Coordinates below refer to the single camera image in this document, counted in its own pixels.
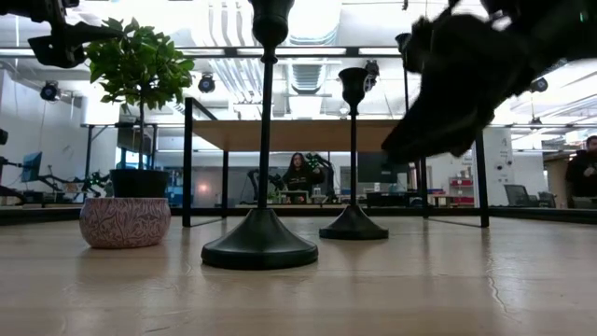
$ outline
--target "potted plant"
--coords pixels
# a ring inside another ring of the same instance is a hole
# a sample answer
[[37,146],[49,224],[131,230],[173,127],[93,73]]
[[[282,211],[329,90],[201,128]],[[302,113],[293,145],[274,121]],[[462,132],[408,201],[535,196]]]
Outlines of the potted plant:
[[122,23],[104,21],[109,28],[121,31],[122,37],[91,42],[86,48],[90,82],[100,80],[105,90],[102,102],[123,104],[125,108],[139,106],[139,169],[121,167],[110,171],[114,196],[162,198],[168,174],[144,170],[143,165],[145,111],[162,108],[172,100],[182,103],[183,89],[192,83],[190,70],[194,62],[185,59],[170,37],[156,34],[153,27],[140,26],[135,18],[126,26]]

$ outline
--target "wooden table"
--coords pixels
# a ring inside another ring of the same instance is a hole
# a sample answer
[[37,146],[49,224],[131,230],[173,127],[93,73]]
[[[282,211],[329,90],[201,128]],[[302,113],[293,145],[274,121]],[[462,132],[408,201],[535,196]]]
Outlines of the wooden table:
[[[358,151],[378,152],[395,120],[358,120]],[[194,121],[193,132],[226,151],[259,151],[261,121]],[[270,151],[350,151],[349,120],[273,120]]]

